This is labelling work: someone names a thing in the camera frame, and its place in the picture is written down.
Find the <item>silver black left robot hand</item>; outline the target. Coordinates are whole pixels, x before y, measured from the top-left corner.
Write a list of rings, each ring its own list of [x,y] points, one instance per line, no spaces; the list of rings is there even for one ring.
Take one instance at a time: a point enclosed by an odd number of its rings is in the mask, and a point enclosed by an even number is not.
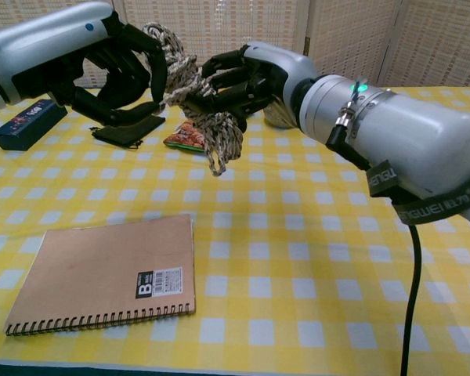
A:
[[[167,77],[161,43],[105,2],[0,29],[6,106],[47,94],[101,125],[134,125],[159,111]]]

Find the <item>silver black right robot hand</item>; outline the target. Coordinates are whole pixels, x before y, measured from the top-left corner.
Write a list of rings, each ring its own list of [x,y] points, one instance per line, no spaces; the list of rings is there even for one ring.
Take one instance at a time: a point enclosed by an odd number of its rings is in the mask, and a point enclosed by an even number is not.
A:
[[[213,94],[189,94],[186,104],[209,114],[230,112],[238,118],[274,105],[290,128],[299,125],[304,95],[318,79],[312,60],[265,42],[251,41],[241,48],[214,55],[201,68]]]

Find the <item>clear jar with black lid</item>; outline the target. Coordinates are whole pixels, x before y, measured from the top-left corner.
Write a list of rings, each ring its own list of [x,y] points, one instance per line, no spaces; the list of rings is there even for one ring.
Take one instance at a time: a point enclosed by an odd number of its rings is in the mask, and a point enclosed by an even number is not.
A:
[[[287,110],[279,103],[270,103],[263,109],[265,123],[273,128],[292,129],[295,123]]]

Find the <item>woven folding screen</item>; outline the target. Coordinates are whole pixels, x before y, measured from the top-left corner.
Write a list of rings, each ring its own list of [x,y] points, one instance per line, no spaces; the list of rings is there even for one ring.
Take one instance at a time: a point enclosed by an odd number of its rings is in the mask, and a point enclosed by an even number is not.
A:
[[[258,40],[303,54],[324,73],[380,86],[470,86],[470,0],[0,0],[0,28],[87,1],[136,27],[174,31],[211,56]]]

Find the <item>dark blue rectangular box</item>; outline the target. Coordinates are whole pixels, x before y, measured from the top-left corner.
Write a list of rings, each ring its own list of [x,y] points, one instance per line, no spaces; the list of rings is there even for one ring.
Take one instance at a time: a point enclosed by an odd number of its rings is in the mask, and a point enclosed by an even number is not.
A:
[[[0,126],[0,147],[26,151],[66,116],[65,107],[40,99]]]

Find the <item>green orange snack bag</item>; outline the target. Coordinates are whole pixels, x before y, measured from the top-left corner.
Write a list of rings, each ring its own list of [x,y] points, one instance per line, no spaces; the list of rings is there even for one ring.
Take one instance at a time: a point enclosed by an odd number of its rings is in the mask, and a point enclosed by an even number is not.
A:
[[[174,133],[164,139],[163,144],[182,150],[204,152],[204,136],[193,126],[191,120],[185,120]]]

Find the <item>yellow white checked tablecloth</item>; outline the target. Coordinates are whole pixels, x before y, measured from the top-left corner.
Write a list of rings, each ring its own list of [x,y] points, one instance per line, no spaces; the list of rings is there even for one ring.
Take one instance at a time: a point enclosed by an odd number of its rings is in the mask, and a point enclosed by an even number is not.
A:
[[[214,177],[163,141],[137,150],[74,112],[25,152],[0,148],[0,375],[399,376],[413,272],[408,229],[365,176],[296,130],[253,115]],[[132,326],[8,337],[3,327],[47,230],[187,213],[197,309]]]

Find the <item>kraft cover spiral notebook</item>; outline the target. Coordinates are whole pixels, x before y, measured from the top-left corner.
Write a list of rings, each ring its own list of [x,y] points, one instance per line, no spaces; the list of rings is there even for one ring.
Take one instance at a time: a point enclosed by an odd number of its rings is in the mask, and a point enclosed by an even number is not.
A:
[[[193,221],[49,230],[5,322],[8,336],[194,313]]]

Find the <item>black drawstring pouch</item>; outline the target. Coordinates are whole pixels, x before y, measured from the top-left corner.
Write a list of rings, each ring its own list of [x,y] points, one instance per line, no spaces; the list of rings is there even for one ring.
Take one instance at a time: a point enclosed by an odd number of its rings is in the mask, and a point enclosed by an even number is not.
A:
[[[150,115],[134,125],[92,127],[92,136],[99,141],[125,149],[137,149],[143,138],[165,123],[164,117]]]

